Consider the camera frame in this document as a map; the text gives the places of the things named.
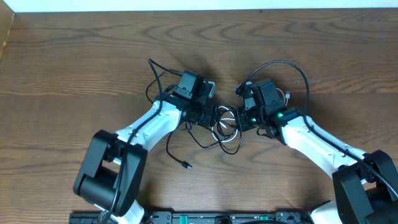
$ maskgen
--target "wooden table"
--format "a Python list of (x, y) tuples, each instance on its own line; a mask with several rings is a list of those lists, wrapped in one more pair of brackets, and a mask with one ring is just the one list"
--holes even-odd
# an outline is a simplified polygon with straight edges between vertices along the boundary
[[(72, 211), (95, 210), (73, 182), (95, 132), (124, 128), (150, 108), (147, 56), (208, 76), (218, 102), (231, 106), (242, 105), (234, 89), (252, 70), (291, 60), (307, 73), (309, 114), (321, 127), (398, 164), (397, 49), (398, 9), (17, 14), (0, 64), (0, 223), (66, 223)], [(290, 90), (290, 106), (303, 106), (293, 68), (273, 65), (255, 80), (265, 77)], [(194, 134), (214, 141), (201, 127)], [(255, 131), (235, 156), (201, 149), (183, 131), (170, 150), (193, 169), (161, 140), (147, 160), (144, 206), (263, 211), (334, 198), (314, 163)]]

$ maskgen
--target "white wall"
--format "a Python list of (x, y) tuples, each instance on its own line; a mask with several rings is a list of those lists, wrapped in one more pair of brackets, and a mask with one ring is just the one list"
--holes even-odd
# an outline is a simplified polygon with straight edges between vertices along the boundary
[(4, 0), (14, 12), (398, 7), (398, 0)]

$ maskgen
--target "white cable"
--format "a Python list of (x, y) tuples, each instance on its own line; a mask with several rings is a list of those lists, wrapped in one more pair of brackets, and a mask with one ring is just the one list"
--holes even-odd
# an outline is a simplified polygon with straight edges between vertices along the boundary
[[(218, 109), (220, 109), (220, 108), (224, 108), (224, 109), (226, 109), (226, 110), (229, 110), (229, 109), (226, 108), (225, 106), (219, 106)], [(234, 113), (232, 113), (232, 111), (230, 111), (229, 113), (232, 115), (233, 118), (222, 118), (221, 120), (223, 120), (223, 121), (235, 121), (235, 115), (234, 115)], [(219, 121), (219, 123), (220, 123), (220, 125), (222, 125), (222, 127), (224, 127), (225, 129), (227, 129), (227, 126), (225, 126), (225, 124), (221, 123), (221, 121)], [(232, 141), (232, 140), (236, 137), (236, 135), (238, 134), (238, 129), (235, 129), (234, 133), (235, 133), (235, 134), (234, 134), (234, 136), (233, 136), (231, 139), (222, 140), (221, 142), (229, 142), (229, 141)], [(213, 135), (213, 138), (214, 138), (216, 141), (218, 141), (217, 138), (216, 138), (216, 136), (214, 135), (214, 133), (211, 132), (211, 134)]]
[(285, 98), (284, 92), (280, 88), (276, 88), (276, 89), (279, 90), (282, 93), (282, 96), (284, 97), (284, 103), (286, 103), (286, 98)]

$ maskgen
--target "cable plug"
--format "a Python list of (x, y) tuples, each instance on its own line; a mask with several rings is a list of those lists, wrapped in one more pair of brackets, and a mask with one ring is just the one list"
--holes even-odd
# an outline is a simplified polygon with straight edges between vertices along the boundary
[(187, 161), (181, 162), (181, 166), (183, 166), (186, 169), (192, 169), (191, 164), (189, 164)]

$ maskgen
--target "wooden tabletop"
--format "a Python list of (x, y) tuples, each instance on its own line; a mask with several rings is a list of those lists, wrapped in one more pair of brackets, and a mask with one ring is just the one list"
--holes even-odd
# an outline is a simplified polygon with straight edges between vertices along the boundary
[[(17, 14), (0, 64), (0, 223), (66, 223), (95, 210), (72, 192), (91, 137), (142, 116), (154, 79), (146, 57), (217, 84), (220, 104), (262, 63), (284, 59), (310, 82), (309, 115), (342, 141), (398, 164), (398, 9)], [(272, 65), (254, 78), (290, 90), (297, 71)], [(178, 80), (162, 78), (164, 86)], [(157, 87), (150, 89), (155, 97)], [(214, 141), (201, 127), (203, 144)], [(201, 211), (309, 208), (334, 198), (331, 179), (304, 155), (255, 131), (235, 156), (177, 131), (149, 154), (139, 202)]]

